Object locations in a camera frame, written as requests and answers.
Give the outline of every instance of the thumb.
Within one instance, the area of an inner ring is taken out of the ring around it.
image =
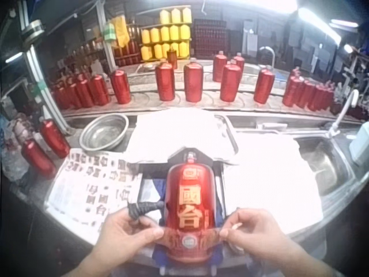
[[[161,238],[163,235],[164,230],[162,228],[147,228],[132,235],[131,240],[132,243],[137,246],[137,249],[139,249]]]
[[[255,239],[252,234],[247,234],[240,230],[223,229],[220,231],[219,236],[228,242],[245,249],[248,252],[252,252]]]

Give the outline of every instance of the sink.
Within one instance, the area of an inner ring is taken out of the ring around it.
[[[319,194],[327,195],[352,178],[338,147],[325,137],[295,137],[301,157],[315,173]]]

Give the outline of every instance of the factory floor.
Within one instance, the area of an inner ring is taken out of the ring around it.
[[[91,246],[68,233],[36,207],[19,200],[1,177],[0,259],[2,276],[61,276]],[[326,228],[325,261],[346,276],[369,273],[369,189]],[[159,276],[159,270],[127,264],[123,276]],[[217,276],[249,276],[245,267],[218,270]]]

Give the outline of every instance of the hand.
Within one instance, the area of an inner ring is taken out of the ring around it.
[[[238,223],[242,225],[232,229]],[[238,209],[226,220],[219,236],[247,253],[276,265],[288,261],[302,250],[281,231],[270,213],[260,209]]]
[[[106,217],[90,258],[102,269],[101,271],[110,271],[163,235],[163,229],[154,221],[141,216],[134,222],[128,214],[128,209],[125,208]]]

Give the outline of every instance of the stainless steel bowl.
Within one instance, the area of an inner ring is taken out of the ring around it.
[[[109,150],[124,138],[128,117],[123,114],[107,114],[93,120],[83,129],[80,146],[86,151]]]

